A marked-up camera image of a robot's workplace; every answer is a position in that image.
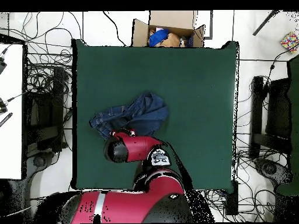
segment cardboard box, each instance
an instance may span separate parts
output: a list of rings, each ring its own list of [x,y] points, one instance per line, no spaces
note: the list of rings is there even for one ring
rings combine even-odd
[[[156,27],[168,29],[170,33],[187,39],[193,34],[193,47],[204,47],[205,25],[194,29],[196,10],[152,10],[149,12],[149,23],[146,24],[138,19],[133,21],[132,46],[148,46],[149,31]]]

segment green table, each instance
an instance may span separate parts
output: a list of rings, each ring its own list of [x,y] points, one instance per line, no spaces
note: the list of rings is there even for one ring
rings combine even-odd
[[[131,189],[137,163],[110,163],[88,121],[145,90],[162,97],[169,117],[155,133],[172,144],[195,189],[232,190],[232,130],[238,43],[223,49],[88,47],[73,40],[77,136],[72,185]]]

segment colorful cube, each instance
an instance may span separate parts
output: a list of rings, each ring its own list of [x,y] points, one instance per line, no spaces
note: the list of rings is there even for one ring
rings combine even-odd
[[[285,36],[285,38],[280,43],[282,44],[283,47],[289,49],[291,53],[295,53],[297,52],[298,46],[293,49],[292,47],[294,47],[299,43],[299,39],[296,36],[296,34],[294,34],[294,32],[291,31],[288,35]]]

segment blue jeans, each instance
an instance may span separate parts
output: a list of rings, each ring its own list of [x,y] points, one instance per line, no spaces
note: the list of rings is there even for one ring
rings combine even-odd
[[[144,92],[133,103],[109,107],[89,121],[106,140],[112,130],[133,129],[136,135],[153,136],[169,115],[164,101],[151,92]]]

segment blue object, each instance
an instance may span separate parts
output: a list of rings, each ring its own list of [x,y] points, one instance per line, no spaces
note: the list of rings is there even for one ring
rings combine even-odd
[[[193,47],[193,36],[188,39],[188,47]]]
[[[168,29],[163,29],[156,31],[154,34],[152,34],[149,38],[149,46],[154,47],[158,43],[160,43],[162,40],[167,39],[168,36]]]
[[[129,105],[110,107],[98,113],[89,123],[105,140],[112,130],[120,128],[134,129],[139,136],[153,136],[168,115],[164,101],[145,92]]]

